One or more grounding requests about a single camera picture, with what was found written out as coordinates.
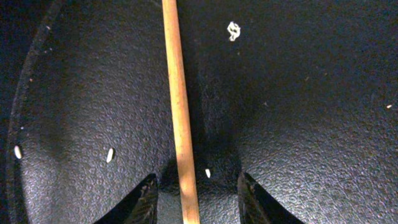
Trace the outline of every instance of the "wooden dowel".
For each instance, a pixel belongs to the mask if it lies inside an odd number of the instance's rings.
[[[177,2],[176,0],[162,0],[162,5],[182,218],[184,224],[199,224],[199,206]]]

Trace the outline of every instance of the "curved black panel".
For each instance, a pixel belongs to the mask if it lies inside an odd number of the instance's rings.
[[[161,10],[60,9],[20,81],[7,149],[22,187],[9,200],[32,223],[92,223],[149,173],[158,223],[182,222]],[[305,223],[398,222],[396,2],[179,1],[178,11],[202,223],[239,223],[242,170]]]

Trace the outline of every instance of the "white speck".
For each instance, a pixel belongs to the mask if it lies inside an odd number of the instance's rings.
[[[111,162],[112,158],[113,158],[113,148],[110,148],[108,151],[108,156],[106,157],[106,162],[107,163]]]
[[[19,146],[15,146],[15,147],[14,147],[14,153],[15,153],[15,156],[16,156],[18,159],[21,159],[21,158],[22,158],[22,153],[21,153],[21,149],[19,149]]]
[[[205,172],[206,172],[206,176],[207,176],[207,178],[210,178],[210,170],[209,169],[205,169]]]
[[[231,37],[229,37],[230,41],[235,41],[241,35],[241,28],[233,21],[229,23],[226,30],[231,34]]]

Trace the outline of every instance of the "white debris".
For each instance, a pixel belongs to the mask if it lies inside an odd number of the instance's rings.
[[[113,158],[113,148],[110,148],[108,151],[108,156],[106,157],[106,162],[109,163],[112,161]]]
[[[235,41],[241,35],[241,28],[233,21],[229,23],[226,30],[231,34],[231,37],[229,37],[230,41]]]
[[[14,147],[14,153],[15,153],[15,156],[16,156],[18,159],[21,159],[21,158],[22,158],[22,153],[21,153],[21,149],[19,149],[19,146],[15,146],[15,147]]]
[[[210,178],[210,170],[209,169],[205,169],[205,172],[206,172],[206,176],[207,176],[207,178]]]

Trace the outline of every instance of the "pebbled texture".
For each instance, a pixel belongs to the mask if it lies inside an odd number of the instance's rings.
[[[239,223],[241,170],[306,223],[398,222],[396,2],[178,9],[202,223]],[[8,199],[31,223],[92,223],[152,172],[182,222],[160,1],[67,1],[25,81]]]

